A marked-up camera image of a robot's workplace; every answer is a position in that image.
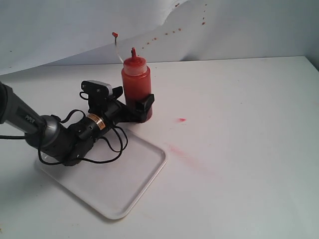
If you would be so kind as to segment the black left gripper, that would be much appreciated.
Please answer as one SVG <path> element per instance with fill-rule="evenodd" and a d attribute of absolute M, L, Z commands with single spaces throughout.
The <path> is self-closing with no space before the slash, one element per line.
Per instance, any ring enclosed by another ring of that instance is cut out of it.
<path fill-rule="evenodd" d="M 88 114 L 84 117 L 84 138 L 98 139 L 109 130 L 115 129 L 119 122 L 121 106 L 125 105 L 118 100 L 123 94 L 123 87 L 112 89 L 112 95 L 104 97 L 101 95 L 87 95 L 89 105 Z M 142 100 L 135 102 L 135 110 L 148 113 L 155 101 L 154 94 L 149 94 Z"/>

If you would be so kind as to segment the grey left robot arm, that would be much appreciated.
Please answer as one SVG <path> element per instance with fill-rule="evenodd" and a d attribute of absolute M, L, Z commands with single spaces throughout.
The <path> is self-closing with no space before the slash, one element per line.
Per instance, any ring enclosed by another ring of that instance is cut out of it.
<path fill-rule="evenodd" d="M 19 98 L 13 89 L 0 85 L 0 122 L 7 123 L 24 133 L 23 136 L 2 135 L 1 139 L 24 139 L 27 144 L 37 149 L 38 159 L 49 166 L 74 166 L 81 161 L 94 164 L 106 164 L 117 160 L 127 147 L 127 143 L 120 138 L 120 150 L 113 159 L 96 161 L 86 158 L 86 154 L 98 140 L 106 140 L 108 131 L 115 133 L 120 130 L 117 125 L 122 122 L 142 123 L 155 101 L 154 94 L 148 94 L 135 107 L 129 108 L 118 98 L 123 94 L 123 87 L 113 88 L 107 83 L 99 81 L 83 81 L 80 95 L 86 94 L 88 114 L 76 123 L 65 127 L 71 116 L 77 112 L 72 110 L 65 119 L 55 115 L 37 114 L 29 105 Z"/>

